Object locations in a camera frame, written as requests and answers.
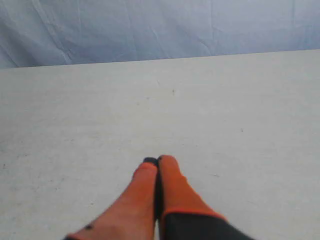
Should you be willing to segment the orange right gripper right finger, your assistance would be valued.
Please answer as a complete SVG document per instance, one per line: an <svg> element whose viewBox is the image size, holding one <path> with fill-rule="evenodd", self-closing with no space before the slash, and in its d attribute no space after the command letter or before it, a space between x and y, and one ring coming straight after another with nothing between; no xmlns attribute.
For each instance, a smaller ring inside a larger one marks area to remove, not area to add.
<svg viewBox="0 0 320 240"><path fill-rule="evenodd" d="M162 187L162 240L251 240L210 208L181 173L170 155L158 159Z"/></svg>

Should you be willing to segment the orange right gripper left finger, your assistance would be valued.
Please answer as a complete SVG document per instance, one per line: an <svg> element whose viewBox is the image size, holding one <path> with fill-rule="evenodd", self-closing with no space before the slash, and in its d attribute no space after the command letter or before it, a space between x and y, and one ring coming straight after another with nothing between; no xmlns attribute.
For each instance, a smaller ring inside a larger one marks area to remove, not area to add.
<svg viewBox="0 0 320 240"><path fill-rule="evenodd" d="M158 161L146 157L123 193L96 219L66 240L152 240Z"/></svg>

